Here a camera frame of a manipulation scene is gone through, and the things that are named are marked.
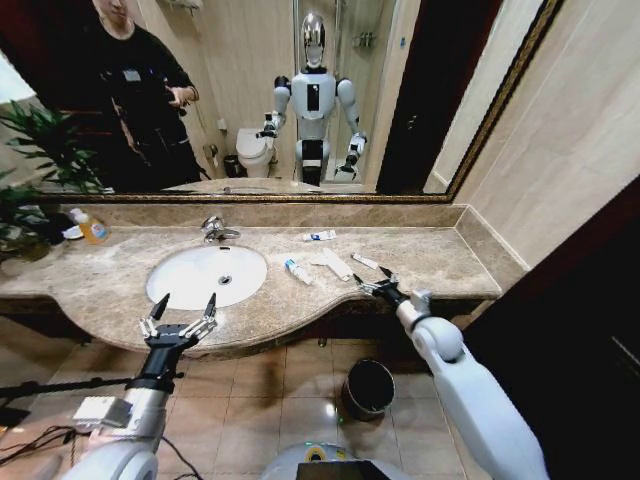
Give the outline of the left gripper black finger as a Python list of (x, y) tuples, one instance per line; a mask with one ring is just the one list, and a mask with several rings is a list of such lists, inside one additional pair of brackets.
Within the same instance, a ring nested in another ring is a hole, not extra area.
[(192, 322), (188, 327), (185, 328), (186, 338), (196, 338), (197, 340), (202, 340), (211, 333), (211, 331), (217, 326), (216, 303), (217, 294), (213, 292), (207, 302), (201, 318)]
[(146, 317), (139, 319), (139, 328), (144, 340), (159, 337), (156, 322), (159, 321), (164, 314), (169, 299), (170, 294), (166, 293), (161, 300), (152, 307), (150, 313)]

